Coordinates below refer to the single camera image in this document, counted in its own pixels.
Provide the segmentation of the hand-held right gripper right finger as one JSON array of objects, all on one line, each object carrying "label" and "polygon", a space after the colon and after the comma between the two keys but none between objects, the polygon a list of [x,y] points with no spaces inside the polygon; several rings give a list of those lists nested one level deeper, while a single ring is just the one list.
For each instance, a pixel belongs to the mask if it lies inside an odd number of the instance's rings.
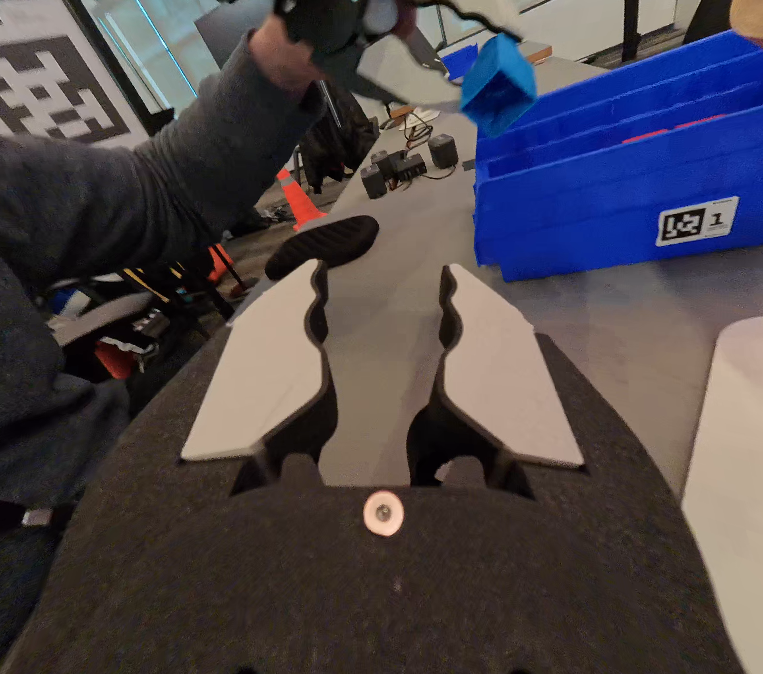
[{"label": "hand-held right gripper right finger", "polygon": [[440,277],[443,347],[430,397],[407,433],[411,485],[438,487],[457,458],[488,487],[528,487],[523,465],[581,471],[585,460],[535,328],[459,264]]}]

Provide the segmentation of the dark jacket on chair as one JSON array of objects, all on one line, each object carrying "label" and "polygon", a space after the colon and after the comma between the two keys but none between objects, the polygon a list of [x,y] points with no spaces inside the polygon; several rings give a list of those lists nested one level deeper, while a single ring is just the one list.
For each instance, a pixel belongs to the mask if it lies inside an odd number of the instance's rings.
[{"label": "dark jacket on chair", "polygon": [[366,116],[353,94],[331,81],[325,81],[319,91],[326,112],[299,144],[306,182],[316,194],[322,192],[326,178],[342,182],[346,172],[354,174],[380,133],[378,120]]}]

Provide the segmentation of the blue plastic bin with tag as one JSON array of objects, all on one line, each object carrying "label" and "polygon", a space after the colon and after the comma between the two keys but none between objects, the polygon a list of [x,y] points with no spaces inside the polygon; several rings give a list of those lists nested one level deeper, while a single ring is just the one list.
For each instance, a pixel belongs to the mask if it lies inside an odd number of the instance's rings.
[{"label": "blue plastic bin with tag", "polygon": [[540,96],[478,132],[474,195],[505,281],[761,245],[761,47],[725,31]]}]

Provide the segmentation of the person's left hand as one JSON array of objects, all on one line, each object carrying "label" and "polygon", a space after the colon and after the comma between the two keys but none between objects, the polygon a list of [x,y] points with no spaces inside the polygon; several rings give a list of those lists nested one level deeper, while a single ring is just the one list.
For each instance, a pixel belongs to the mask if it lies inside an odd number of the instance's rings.
[{"label": "person's left hand", "polygon": [[312,84],[327,80],[313,64],[310,46],[292,42],[285,21],[275,14],[252,30],[246,43],[262,75],[296,100],[301,100]]}]

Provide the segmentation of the black charger hub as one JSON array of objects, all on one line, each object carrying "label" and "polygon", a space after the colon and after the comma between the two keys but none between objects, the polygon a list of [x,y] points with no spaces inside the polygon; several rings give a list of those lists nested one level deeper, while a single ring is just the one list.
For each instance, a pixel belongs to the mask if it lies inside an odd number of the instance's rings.
[{"label": "black charger hub", "polygon": [[427,174],[427,166],[421,154],[406,149],[393,153],[385,150],[373,153],[370,163],[378,168],[386,182],[408,182]]}]

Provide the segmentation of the grey desk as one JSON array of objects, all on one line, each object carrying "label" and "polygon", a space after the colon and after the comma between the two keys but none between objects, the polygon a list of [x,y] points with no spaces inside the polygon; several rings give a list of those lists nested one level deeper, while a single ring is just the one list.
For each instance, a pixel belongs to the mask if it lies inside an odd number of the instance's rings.
[{"label": "grey desk", "polygon": [[586,459],[501,484],[254,487],[244,463],[180,463],[221,330],[133,423],[85,494],[3,672],[744,672],[669,483],[626,419],[697,421],[711,256],[499,290],[540,351]]}]

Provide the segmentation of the person's left forearm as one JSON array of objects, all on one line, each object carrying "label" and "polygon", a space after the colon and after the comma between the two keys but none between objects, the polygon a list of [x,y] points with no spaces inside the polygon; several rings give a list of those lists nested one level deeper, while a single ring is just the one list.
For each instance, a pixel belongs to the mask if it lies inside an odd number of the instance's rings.
[{"label": "person's left forearm", "polygon": [[315,84],[301,100],[274,86],[248,37],[179,118],[133,149],[2,137],[2,261],[27,294],[182,260],[272,186],[323,103]]}]

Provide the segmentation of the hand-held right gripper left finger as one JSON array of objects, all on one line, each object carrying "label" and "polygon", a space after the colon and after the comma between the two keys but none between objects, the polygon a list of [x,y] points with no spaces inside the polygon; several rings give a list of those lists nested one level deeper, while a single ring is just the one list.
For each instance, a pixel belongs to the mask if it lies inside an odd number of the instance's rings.
[{"label": "hand-held right gripper left finger", "polygon": [[263,480],[279,477],[292,455],[318,465],[337,429],[327,272],[308,260],[235,315],[183,463],[243,460]]}]

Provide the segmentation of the orange traffic cone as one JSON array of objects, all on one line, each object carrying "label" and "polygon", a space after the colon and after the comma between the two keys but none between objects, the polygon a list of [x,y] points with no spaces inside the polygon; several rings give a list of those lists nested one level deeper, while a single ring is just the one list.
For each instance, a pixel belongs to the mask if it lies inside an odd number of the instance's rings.
[{"label": "orange traffic cone", "polygon": [[233,261],[220,243],[210,246],[208,248],[208,254],[211,258],[212,267],[207,278],[217,286],[223,278],[230,273],[230,269],[233,268]]},{"label": "orange traffic cone", "polygon": [[294,217],[293,229],[295,232],[299,232],[310,222],[327,216],[325,212],[320,211],[315,206],[286,167],[281,168],[276,176],[292,211]]}]

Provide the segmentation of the wooden book stand white base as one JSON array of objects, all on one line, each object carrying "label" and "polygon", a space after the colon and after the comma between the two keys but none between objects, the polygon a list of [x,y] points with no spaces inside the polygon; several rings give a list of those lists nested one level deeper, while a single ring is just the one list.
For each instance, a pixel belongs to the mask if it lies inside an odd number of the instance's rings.
[{"label": "wooden book stand white base", "polygon": [[762,672],[762,317],[718,336],[682,509],[744,672]]}]

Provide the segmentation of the pile of toy blocks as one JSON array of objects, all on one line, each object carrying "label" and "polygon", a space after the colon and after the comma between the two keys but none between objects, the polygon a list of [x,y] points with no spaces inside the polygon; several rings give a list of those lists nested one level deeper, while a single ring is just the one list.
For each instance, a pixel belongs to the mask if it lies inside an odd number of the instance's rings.
[{"label": "pile of toy blocks", "polygon": [[652,132],[642,133],[640,135],[635,135],[635,136],[629,137],[628,139],[622,140],[621,143],[622,144],[636,143],[636,142],[639,142],[639,141],[643,141],[645,139],[650,139],[650,138],[652,138],[652,137],[654,137],[656,135],[662,135],[664,133],[670,133],[672,131],[676,131],[676,130],[679,130],[679,129],[686,129],[686,128],[689,128],[689,127],[692,127],[692,126],[696,126],[698,124],[705,124],[705,123],[709,123],[709,122],[714,121],[714,120],[719,120],[719,119],[722,119],[725,116],[726,116],[725,114],[716,114],[716,115],[713,115],[713,116],[708,116],[708,117],[704,117],[704,118],[701,118],[701,119],[692,120],[692,121],[688,121],[688,122],[685,122],[685,123],[682,123],[682,124],[678,124],[678,125],[670,127],[670,128],[657,129],[657,130],[654,130]]}]

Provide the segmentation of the small blue bin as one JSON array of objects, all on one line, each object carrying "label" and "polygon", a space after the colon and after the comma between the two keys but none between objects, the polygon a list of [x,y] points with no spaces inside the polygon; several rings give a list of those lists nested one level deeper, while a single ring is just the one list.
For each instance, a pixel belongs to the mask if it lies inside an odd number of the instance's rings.
[{"label": "small blue bin", "polygon": [[450,81],[456,82],[465,77],[478,59],[477,43],[462,46],[458,50],[440,57]]}]

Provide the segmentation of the white sign on easel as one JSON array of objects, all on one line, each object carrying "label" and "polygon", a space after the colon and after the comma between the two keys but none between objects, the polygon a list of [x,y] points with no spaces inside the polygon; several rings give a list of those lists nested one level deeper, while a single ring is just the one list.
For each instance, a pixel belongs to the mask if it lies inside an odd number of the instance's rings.
[{"label": "white sign on easel", "polygon": [[81,0],[1,0],[1,130],[134,147],[175,118],[149,101]]}]

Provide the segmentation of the large black monitor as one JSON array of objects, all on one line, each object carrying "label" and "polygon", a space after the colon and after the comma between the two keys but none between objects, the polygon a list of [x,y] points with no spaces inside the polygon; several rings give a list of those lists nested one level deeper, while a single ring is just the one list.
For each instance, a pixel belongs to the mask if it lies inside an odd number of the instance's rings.
[{"label": "large black monitor", "polygon": [[236,0],[218,4],[195,21],[196,29],[217,67],[222,69],[240,41],[259,29],[272,13],[274,0]]}]

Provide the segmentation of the person's torso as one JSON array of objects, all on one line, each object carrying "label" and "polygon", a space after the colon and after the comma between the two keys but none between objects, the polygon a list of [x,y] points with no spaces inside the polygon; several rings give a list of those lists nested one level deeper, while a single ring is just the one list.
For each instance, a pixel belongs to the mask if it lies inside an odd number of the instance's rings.
[{"label": "person's torso", "polygon": [[[1,499],[27,510],[73,505],[128,427],[125,385],[64,372],[49,328],[1,262]],[[2,526],[1,647],[5,654],[41,595],[60,532]]]}]

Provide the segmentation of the blue toy block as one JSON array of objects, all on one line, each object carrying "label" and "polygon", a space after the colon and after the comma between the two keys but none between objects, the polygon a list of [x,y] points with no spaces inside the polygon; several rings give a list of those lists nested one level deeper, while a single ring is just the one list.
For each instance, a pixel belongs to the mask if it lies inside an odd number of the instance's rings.
[{"label": "blue toy block", "polygon": [[519,44],[501,33],[488,40],[466,73],[460,112],[488,138],[503,135],[538,98],[533,66]]}]

